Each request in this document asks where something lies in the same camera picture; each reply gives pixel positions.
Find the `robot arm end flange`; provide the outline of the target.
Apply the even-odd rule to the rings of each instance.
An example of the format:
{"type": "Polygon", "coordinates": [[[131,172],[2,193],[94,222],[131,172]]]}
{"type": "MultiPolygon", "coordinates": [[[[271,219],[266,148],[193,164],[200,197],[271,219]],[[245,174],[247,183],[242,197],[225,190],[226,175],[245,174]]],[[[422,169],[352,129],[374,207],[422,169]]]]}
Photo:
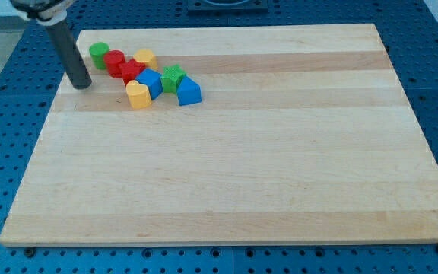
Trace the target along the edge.
{"type": "Polygon", "coordinates": [[[75,0],[10,0],[16,14],[25,21],[35,20],[48,27],[60,23],[67,17],[67,10],[75,0]]]}

